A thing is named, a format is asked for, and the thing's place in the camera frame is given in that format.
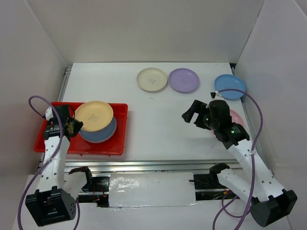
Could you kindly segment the blue plate front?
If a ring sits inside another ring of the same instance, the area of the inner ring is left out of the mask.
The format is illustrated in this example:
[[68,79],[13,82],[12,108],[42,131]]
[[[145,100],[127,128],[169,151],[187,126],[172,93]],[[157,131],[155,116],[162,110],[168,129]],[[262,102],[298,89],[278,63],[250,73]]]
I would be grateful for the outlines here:
[[80,130],[79,133],[81,137],[88,142],[102,143],[109,140],[114,135],[116,128],[117,121],[115,117],[113,117],[111,122],[103,129],[94,132]]

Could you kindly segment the yellow plate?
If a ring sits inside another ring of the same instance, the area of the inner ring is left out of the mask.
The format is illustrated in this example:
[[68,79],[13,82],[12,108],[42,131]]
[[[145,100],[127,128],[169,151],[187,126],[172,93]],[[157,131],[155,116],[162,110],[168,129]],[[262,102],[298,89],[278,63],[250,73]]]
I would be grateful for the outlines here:
[[81,130],[95,132],[109,125],[113,119],[112,107],[102,101],[83,103],[75,110],[75,119],[83,122]]

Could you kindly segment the purple plate back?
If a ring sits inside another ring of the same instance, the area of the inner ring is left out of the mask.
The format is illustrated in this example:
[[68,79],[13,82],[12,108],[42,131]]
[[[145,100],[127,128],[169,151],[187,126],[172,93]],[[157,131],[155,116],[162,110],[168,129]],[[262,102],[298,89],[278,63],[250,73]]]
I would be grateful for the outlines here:
[[197,73],[187,68],[173,70],[168,76],[168,81],[175,91],[182,93],[193,92],[200,85],[200,78]]

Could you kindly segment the pink plate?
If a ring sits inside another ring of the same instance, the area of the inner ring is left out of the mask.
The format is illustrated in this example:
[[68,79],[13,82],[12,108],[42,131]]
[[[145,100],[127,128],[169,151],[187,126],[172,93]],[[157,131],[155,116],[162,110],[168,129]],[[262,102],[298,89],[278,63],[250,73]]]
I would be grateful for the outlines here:
[[[240,124],[242,127],[245,127],[243,118],[236,111],[229,109],[229,116],[231,116],[232,123]],[[222,118],[222,123],[228,121],[227,118],[229,116],[226,116],[226,118]]]

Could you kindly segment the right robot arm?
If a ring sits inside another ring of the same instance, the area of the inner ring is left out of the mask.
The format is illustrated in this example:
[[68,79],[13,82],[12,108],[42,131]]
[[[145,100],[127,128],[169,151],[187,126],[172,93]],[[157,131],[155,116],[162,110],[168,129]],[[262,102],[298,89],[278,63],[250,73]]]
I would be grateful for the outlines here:
[[238,161],[250,183],[238,177],[224,163],[213,167],[209,183],[222,185],[234,192],[248,205],[253,219],[266,227],[289,215],[297,201],[293,190],[286,190],[273,176],[261,157],[252,150],[252,141],[241,124],[232,121],[230,108],[224,100],[212,100],[209,104],[195,100],[182,115],[190,123],[194,114],[196,127],[213,131],[216,138]]

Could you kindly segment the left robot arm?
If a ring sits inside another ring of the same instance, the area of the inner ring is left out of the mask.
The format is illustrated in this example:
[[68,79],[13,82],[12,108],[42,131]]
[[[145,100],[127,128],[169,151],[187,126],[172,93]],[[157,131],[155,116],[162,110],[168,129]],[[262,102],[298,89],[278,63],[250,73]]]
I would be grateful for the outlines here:
[[71,115],[71,109],[68,104],[51,106],[45,113],[44,164],[35,192],[25,199],[25,205],[39,227],[73,220],[78,214],[79,192],[94,187],[95,180],[86,166],[72,169],[68,177],[64,176],[71,138],[77,136],[83,126]]

